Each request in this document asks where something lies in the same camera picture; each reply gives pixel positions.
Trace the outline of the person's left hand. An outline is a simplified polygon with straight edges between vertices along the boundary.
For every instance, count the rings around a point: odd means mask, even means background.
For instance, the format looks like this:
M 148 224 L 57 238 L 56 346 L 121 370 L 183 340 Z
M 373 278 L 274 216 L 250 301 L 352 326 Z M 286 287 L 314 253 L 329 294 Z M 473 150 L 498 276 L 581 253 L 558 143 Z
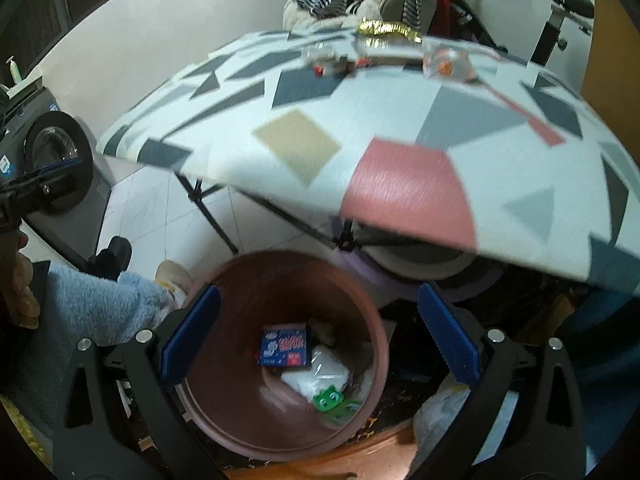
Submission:
M 29 286 L 34 277 L 32 262 L 21 253 L 28 236 L 20 230 L 1 235 L 1 295 L 10 319 L 34 330 L 39 325 L 40 305 Z

